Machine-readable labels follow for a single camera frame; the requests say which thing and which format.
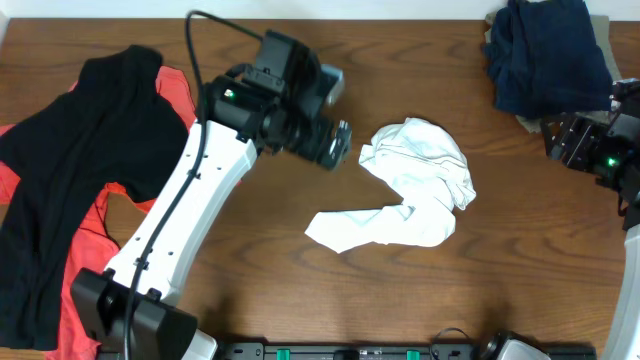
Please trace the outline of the white t-shirt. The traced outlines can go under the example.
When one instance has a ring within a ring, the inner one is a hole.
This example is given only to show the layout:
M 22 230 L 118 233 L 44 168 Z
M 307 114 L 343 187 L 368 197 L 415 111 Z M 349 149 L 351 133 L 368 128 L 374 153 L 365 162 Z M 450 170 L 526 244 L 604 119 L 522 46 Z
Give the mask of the white t-shirt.
M 362 146 L 359 165 L 402 202 L 317 213 L 305 234 L 336 253 L 369 243 L 436 247 L 455 232 L 454 210 L 476 198 L 465 155 L 449 133 L 423 119 L 379 129 Z

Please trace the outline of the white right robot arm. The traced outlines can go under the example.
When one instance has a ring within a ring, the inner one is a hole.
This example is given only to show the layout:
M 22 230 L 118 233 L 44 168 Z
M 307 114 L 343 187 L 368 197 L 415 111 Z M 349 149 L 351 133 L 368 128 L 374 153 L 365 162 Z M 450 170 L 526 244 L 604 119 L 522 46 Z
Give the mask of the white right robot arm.
M 573 116 L 542 125 L 547 155 L 566 167 L 596 176 L 617 193 L 623 218 L 625 265 L 622 286 L 604 352 L 587 345 L 542 345 L 501 331 L 475 349 L 481 360 L 611 359 L 639 357 L 639 117 L 616 112 L 608 124 Z

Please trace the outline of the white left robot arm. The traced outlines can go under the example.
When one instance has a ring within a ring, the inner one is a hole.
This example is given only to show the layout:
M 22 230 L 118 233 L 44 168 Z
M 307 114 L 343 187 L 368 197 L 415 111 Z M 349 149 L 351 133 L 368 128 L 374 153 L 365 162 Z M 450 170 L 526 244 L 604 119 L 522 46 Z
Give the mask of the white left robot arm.
M 300 41 L 269 31 L 251 64 L 203 87 L 179 162 L 134 235 L 102 272 L 84 269 L 71 295 L 101 359 L 211 359 L 218 344 L 180 310 L 196 254 L 223 204 L 263 150 L 337 167 L 352 130 L 323 109 L 343 72 Z

